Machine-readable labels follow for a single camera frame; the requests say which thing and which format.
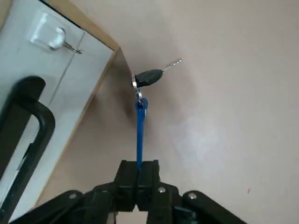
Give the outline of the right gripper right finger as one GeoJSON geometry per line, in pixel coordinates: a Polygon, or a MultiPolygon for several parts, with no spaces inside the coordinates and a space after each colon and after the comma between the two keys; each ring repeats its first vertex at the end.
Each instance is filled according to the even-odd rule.
{"type": "Polygon", "coordinates": [[[180,195],[161,182],[157,160],[144,161],[137,179],[137,207],[148,224],[243,224],[238,216],[198,190],[180,195]]]}

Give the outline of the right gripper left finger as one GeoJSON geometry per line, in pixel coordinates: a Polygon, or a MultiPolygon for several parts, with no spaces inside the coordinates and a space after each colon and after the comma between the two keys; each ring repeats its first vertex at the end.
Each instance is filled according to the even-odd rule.
{"type": "Polygon", "coordinates": [[[113,182],[82,193],[68,190],[15,219],[13,224],[105,224],[114,213],[114,198],[126,172],[131,172],[129,187],[135,184],[138,169],[135,161],[122,160],[113,182]]]}

